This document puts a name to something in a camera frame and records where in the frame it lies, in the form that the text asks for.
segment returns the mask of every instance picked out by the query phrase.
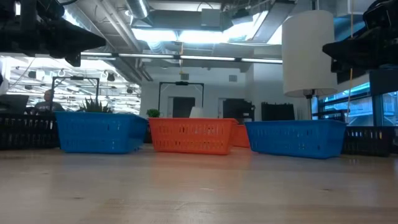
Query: person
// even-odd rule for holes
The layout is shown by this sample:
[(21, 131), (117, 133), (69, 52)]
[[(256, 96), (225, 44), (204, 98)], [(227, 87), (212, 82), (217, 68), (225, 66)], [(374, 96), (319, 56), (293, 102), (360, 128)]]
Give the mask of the person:
[[(47, 90), (46, 92), (44, 92), (44, 100), (45, 101), (36, 103), (35, 109), (39, 113), (44, 113), (44, 112), (51, 111), (50, 110), (50, 104), (51, 104), (52, 93), (53, 93), (52, 90)], [(65, 110), (63, 109), (63, 107), (61, 106), (60, 103), (52, 102), (52, 111), (65, 111)]]

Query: black crate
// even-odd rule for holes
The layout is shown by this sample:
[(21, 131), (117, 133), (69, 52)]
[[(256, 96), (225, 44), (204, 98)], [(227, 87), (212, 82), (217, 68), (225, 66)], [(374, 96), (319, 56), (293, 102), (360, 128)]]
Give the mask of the black crate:
[(59, 145), (55, 116), (0, 114), (0, 150)]
[(388, 157), (396, 150), (395, 127), (348, 126), (342, 154)]

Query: basket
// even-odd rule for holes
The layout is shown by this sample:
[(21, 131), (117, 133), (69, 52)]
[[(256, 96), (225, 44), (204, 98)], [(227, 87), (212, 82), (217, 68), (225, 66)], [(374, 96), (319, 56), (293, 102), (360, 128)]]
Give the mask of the basket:
[(248, 132), (244, 125), (237, 125), (234, 130), (234, 138), (232, 139), (233, 146), (250, 147)]
[(157, 152), (227, 155), (235, 119), (149, 118)]
[(147, 120), (134, 114), (56, 112), (65, 152), (125, 154), (143, 143)]
[(0, 114), (0, 149), (59, 147), (55, 116)]
[(343, 154), (388, 157), (394, 152), (395, 127), (347, 127)]
[(314, 159), (339, 156), (345, 128), (332, 120), (246, 123), (253, 151)]

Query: green plant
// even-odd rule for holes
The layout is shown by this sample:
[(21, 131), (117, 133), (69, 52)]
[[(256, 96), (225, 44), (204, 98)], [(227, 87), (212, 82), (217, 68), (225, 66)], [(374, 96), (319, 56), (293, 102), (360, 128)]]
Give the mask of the green plant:
[(160, 116), (160, 112), (157, 109), (149, 109), (147, 110), (147, 115), (150, 118), (158, 118)]
[(98, 103), (98, 100), (93, 100), (90, 97), (90, 100), (85, 99), (86, 102), (83, 102), (83, 106), (80, 107), (79, 111), (84, 112), (97, 112), (97, 113), (113, 113), (111, 108), (108, 108), (108, 104), (102, 107), (102, 103)]

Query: blue plastic basket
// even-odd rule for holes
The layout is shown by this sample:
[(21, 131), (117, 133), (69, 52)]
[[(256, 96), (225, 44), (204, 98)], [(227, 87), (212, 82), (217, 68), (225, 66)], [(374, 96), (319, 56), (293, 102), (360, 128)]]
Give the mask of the blue plastic basket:
[(125, 154), (143, 143), (147, 120), (134, 114), (56, 112), (65, 152)]
[(341, 154), (346, 124), (332, 120), (245, 123), (254, 152), (327, 159)]

